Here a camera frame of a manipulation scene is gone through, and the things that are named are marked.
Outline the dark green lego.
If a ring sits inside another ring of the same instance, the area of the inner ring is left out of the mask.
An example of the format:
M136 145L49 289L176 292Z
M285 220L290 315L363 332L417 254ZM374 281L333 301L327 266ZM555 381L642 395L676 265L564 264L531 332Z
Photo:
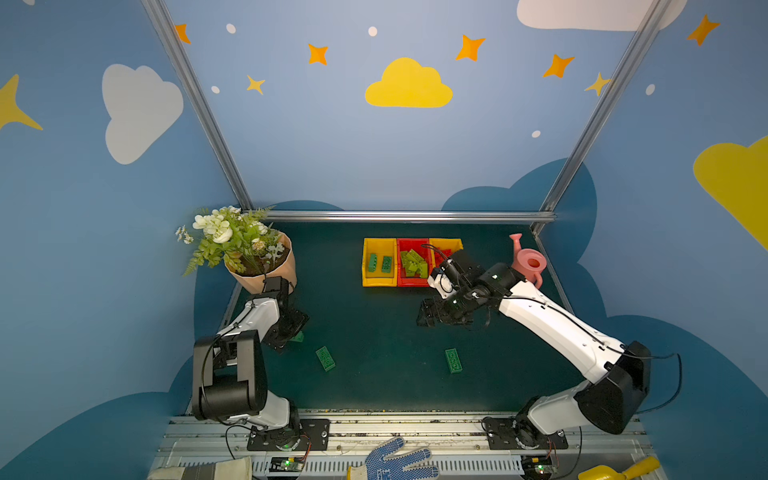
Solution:
M445 357L446 357L447 365L449 368L449 372L451 374L457 374L463 371L463 366L460 360L460 356L456 348L446 349Z
M381 263L381 271L383 273L391 273L392 272L392 264L393 259L391 256L384 256Z
M316 356L325 372L328 372L335 368L336 366L335 360L333 359L329 349L326 346L319 348L316 351Z

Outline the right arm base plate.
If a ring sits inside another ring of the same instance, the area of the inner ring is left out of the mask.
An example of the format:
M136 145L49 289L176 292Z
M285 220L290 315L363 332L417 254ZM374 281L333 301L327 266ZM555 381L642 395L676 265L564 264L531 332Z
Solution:
M567 449L568 441L562 431L544 435L529 421L513 417L486 416L481 426L491 450L549 450Z

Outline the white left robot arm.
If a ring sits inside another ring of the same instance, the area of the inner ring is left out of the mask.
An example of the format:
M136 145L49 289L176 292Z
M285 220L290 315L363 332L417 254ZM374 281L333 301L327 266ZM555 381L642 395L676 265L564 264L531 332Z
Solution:
M298 430L295 405L269 390L263 355L264 347L281 353L309 320L289 305L291 286L282 277L266 279L230 324L195 343L192 413L197 419L247 423L265 432Z

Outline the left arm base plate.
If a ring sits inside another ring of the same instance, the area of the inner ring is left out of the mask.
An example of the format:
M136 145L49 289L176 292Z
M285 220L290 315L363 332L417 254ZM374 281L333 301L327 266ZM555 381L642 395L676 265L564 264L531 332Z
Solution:
M299 419L274 430L252 427L248 435L248 451L298 452L311 447L311 451L326 451L330 439L329 419Z

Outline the dark green lego bottom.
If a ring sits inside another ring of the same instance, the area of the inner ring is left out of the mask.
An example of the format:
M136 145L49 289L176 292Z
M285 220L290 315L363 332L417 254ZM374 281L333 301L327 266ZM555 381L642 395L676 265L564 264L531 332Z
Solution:
M449 372L451 374L457 374L463 371L463 366L460 360L460 356L456 348L446 349L445 357L446 357L447 365L449 368Z

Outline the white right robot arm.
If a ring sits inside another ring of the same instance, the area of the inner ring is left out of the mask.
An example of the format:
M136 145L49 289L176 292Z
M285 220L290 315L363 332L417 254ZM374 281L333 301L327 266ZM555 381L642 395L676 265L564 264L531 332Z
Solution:
M505 263L484 268L460 250L427 279L437 296L422 302L417 322L468 325L480 308L496 310L547 342L582 374L580 384L530 399L512 420L516 442L534 449L564 429L592 425L618 435L650 390L651 354L589 326Z

